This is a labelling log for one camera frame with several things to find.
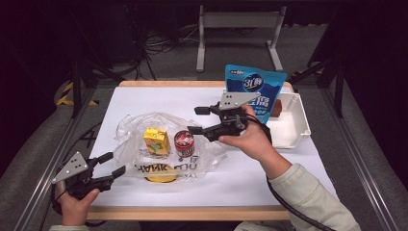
plastic bag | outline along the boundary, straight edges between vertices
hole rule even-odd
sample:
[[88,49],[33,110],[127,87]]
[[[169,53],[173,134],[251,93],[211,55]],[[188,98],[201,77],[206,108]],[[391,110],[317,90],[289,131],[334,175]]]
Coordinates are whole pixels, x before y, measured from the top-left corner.
[[[181,157],[174,143],[174,136],[187,126],[200,126],[194,121],[166,114],[150,113],[123,118],[116,128],[118,147],[114,150],[115,163],[126,165],[126,176],[152,182],[169,183],[196,180],[215,169],[226,157],[225,149],[204,136],[194,136],[194,151],[190,157]],[[143,139],[148,127],[166,129],[169,140],[168,156],[151,154]]]

white container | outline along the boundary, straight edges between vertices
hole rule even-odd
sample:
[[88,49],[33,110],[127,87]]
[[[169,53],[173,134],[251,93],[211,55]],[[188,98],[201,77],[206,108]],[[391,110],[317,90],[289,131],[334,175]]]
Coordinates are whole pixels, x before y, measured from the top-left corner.
[[278,99],[282,102],[282,113],[267,122],[272,144],[275,148],[296,148],[301,139],[311,135],[300,94],[281,92]]

red can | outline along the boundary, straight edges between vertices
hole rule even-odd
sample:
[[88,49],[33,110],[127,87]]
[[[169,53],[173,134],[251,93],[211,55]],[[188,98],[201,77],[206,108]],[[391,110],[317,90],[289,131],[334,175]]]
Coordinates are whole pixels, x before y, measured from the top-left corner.
[[194,136],[187,130],[180,131],[174,136],[174,144],[180,161],[194,153]]

juice box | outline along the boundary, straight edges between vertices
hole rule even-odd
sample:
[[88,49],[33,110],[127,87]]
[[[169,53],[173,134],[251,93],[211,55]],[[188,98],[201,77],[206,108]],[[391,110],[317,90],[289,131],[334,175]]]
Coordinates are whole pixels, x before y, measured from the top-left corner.
[[143,136],[147,150],[151,154],[167,156],[170,151],[167,130],[164,128],[147,127]]

sleeve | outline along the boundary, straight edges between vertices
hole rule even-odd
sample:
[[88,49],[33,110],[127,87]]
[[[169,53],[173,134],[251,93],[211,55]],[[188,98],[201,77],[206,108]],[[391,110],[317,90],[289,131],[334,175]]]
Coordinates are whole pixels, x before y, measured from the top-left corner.
[[85,225],[81,226],[63,226],[63,225],[53,225],[49,231],[89,231]]
[[[360,230],[346,207],[302,165],[292,165],[284,174],[269,182],[288,204],[303,215],[335,230]],[[290,218],[296,230],[317,230],[293,214],[290,214]]]

